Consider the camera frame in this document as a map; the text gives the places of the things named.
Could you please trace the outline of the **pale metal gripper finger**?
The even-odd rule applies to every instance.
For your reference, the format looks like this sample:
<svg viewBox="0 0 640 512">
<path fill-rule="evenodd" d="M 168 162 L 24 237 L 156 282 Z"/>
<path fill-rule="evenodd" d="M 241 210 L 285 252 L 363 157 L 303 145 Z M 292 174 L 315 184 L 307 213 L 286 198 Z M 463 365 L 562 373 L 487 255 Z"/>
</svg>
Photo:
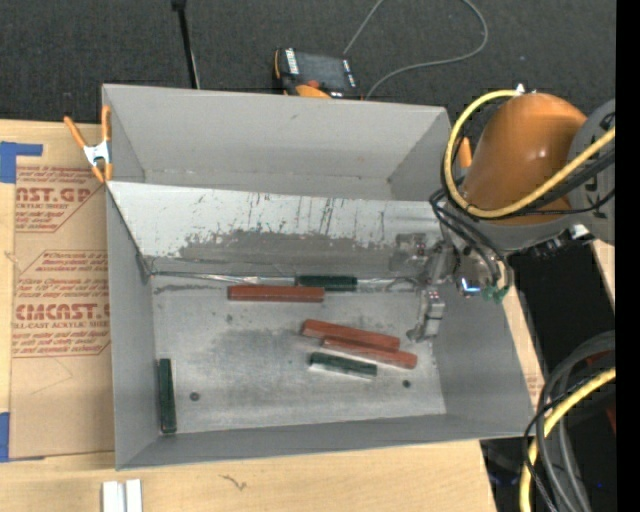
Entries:
<svg viewBox="0 0 640 512">
<path fill-rule="evenodd" d="M 438 336 L 446 305 L 437 288 L 424 288 L 419 293 L 416 324 L 407 331 L 407 338 L 420 343 Z"/>
<path fill-rule="evenodd" d="M 429 262 L 425 233 L 400 233 L 390 258 L 390 270 L 402 274 L 423 273 Z"/>
</svg>

